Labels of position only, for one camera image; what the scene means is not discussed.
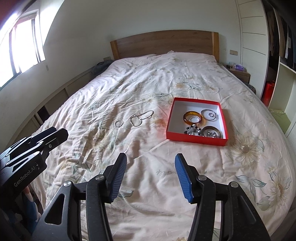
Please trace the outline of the left gloved hand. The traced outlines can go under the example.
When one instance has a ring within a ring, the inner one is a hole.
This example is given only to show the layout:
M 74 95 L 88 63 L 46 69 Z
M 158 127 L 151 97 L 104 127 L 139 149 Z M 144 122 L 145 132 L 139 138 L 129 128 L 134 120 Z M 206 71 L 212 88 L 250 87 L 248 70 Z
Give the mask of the left gloved hand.
M 30 233 L 33 233 L 42 215 L 38 211 L 28 186 L 23 190 L 23 208 L 26 228 Z

